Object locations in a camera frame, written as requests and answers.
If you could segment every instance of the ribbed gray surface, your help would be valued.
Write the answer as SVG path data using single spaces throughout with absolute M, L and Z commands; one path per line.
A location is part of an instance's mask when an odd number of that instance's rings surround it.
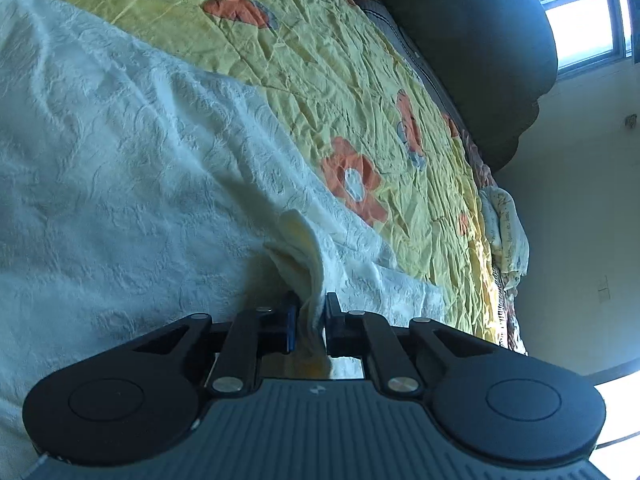
M 281 380 L 265 380 L 250 397 L 215 403 L 187 439 L 154 459 L 110 469 L 45 460 L 28 476 L 29 480 L 543 478 L 605 477 L 588 462 L 545 472 L 485 465 L 444 439 L 421 406 L 380 396 L 368 381 Z

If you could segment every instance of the orange flower pattern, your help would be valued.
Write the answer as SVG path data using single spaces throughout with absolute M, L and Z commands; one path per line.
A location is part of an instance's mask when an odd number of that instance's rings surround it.
M 466 213 L 460 213 L 458 217 L 458 232 L 460 236 L 466 236 L 469 232 L 469 217 Z
M 398 92 L 396 107 L 402 116 L 402 120 L 396 127 L 396 133 L 407 149 L 409 160 L 418 170 L 423 170 L 426 166 L 426 159 L 422 150 L 422 134 L 415 120 L 409 96 L 404 90 Z
M 442 114 L 442 118 L 444 119 L 445 123 L 449 127 L 449 133 L 451 134 L 451 138 L 455 139 L 456 137 L 459 137 L 460 133 L 458 131 L 458 127 L 456 126 L 456 123 L 453 121 L 453 119 L 449 117 L 447 114 Z
M 373 162 L 343 137 L 335 137 L 331 144 L 334 154 L 321 161 L 329 190 L 370 226 L 375 220 L 386 222 L 388 213 L 371 193 L 382 182 Z
M 255 0 L 207 0 L 202 10 L 211 16 L 248 23 L 258 28 L 278 28 L 273 13 Z

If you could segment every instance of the yellow floral quilt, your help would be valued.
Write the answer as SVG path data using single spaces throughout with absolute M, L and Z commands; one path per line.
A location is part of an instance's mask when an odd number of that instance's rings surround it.
M 405 272 L 443 288 L 447 322 L 495 341 L 491 256 L 460 139 L 351 0 L 65 1 L 260 88 L 332 193 Z

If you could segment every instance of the window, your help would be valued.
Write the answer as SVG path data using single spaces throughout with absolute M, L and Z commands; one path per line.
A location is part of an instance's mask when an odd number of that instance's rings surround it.
M 540 0 L 556 39 L 558 73 L 631 55 L 627 0 Z
M 607 418 L 591 463 L 610 480 L 640 477 L 640 372 L 596 386 L 607 405 Z

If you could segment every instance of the bed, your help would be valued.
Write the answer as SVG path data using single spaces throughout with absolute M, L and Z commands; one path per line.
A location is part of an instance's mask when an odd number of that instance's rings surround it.
M 293 288 L 293 375 L 339 368 L 314 351 L 328 290 L 506 345 L 487 168 L 356 1 L 2 1 L 1 111 L 28 106 L 0 129 L 0 478 L 34 458 L 37 380 L 190 312 Z
M 460 138 L 464 149 L 465 158 L 471 167 L 476 187 L 481 190 L 485 188 L 495 188 L 497 183 L 493 178 L 492 170 L 482 160 L 481 153 L 476 146 L 471 134 L 466 128 L 465 121 L 462 118 L 458 108 L 450 97 L 447 89 L 433 71 L 427 60 L 420 54 L 420 49 L 412 41 L 409 35 L 399 27 L 395 19 L 389 13 L 381 0 L 353 0 L 359 6 L 365 15 L 376 25 L 376 27 L 384 34 L 386 39 L 393 45 L 409 65 L 415 70 L 420 77 L 425 90 L 429 93 L 431 99 L 441 111 L 442 116 L 449 126 L 449 131 L 454 138 Z M 482 220 L 486 222 L 487 215 L 482 216 Z M 524 256 L 523 260 L 528 261 L 528 242 L 524 240 Z M 494 251 L 492 248 L 492 271 L 494 283 L 498 290 L 498 329 L 496 343 L 498 345 L 509 348 L 513 351 L 526 354 L 526 348 L 520 337 L 520 325 L 515 314 L 514 299 L 517 295 L 517 283 L 508 286 L 508 277 L 500 270 L 498 264 L 499 254 L 501 250 Z M 526 274 L 526 264 L 519 269 L 517 274 L 523 276 Z

